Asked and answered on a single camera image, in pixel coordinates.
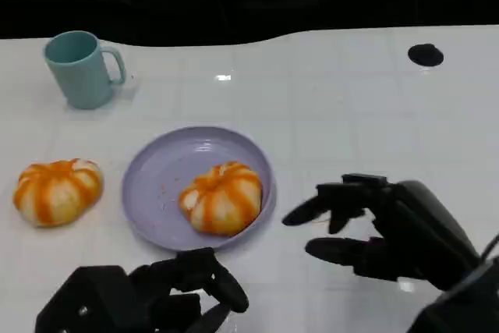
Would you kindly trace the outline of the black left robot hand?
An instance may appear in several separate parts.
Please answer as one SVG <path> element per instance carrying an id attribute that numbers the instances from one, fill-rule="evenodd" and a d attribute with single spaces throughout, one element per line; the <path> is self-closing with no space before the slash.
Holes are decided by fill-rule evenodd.
<path id="1" fill-rule="evenodd" d="M 248 297 L 210 247 L 136 268 L 129 278 L 147 308 L 153 332 L 216 332 Z"/>

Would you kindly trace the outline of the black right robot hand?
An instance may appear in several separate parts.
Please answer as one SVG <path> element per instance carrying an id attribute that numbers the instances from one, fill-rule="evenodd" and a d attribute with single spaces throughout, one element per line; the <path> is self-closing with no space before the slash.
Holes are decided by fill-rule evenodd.
<path id="1" fill-rule="evenodd" d="M 373 214 L 377 237 L 366 241 L 340 238 L 354 218 Z M 317 185 L 314 197 L 282 220 L 305 224 L 329 212 L 329 236 L 311 239 L 305 251 L 328 263 L 351 267 L 354 274 L 385 281 L 427 280 L 448 291 L 480 264 L 463 228 L 421 182 L 388 182 L 379 175 L 344 174 L 341 182 Z"/>

